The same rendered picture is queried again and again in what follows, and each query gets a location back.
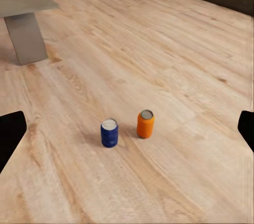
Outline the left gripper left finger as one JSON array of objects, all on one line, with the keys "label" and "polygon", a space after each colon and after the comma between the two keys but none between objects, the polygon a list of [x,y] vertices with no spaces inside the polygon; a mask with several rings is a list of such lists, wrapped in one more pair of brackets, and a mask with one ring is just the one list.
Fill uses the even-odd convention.
[{"label": "left gripper left finger", "polygon": [[22,111],[0,117],[0,173],[27,130]]}]

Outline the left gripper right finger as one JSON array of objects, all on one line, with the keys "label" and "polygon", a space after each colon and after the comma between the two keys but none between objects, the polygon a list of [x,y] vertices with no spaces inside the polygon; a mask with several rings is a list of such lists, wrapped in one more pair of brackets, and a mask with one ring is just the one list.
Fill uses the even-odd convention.
[{"label": "left gripper right finger", "polygon": [[254,111],[242,111],[238,130],[254,152]]}]

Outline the can of soda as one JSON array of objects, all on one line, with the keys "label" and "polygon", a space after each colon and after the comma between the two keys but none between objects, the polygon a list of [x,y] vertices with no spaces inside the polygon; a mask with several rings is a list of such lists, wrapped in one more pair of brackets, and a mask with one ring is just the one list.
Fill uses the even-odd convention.
[{"label": "can of soda", "polygon": [[117,121],[108,118],[101,124],[101,139],[105,147],[112,148],[118,143],[118,124]]},{"label": "can of soda", "polygon": [[137,135],[147,139],[152,135],[155,116],[149,110],[143,110],[138,115]]}]

